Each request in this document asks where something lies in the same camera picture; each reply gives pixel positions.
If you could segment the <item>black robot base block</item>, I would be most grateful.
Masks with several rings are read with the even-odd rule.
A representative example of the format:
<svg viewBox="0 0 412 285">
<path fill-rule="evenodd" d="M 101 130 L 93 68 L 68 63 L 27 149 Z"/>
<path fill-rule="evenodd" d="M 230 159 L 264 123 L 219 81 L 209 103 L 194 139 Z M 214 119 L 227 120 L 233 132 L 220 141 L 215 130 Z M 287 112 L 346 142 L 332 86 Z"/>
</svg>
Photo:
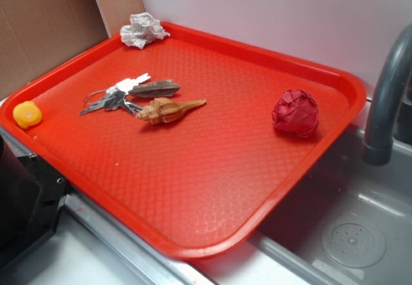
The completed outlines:
<svg viewBox="0 0 412 285">
<path fill-rule="evenodd" d="M 1 138 L 1 272 L 50 239 L 68 188 L 40 156 L 16 156 Z"/>
</svg>

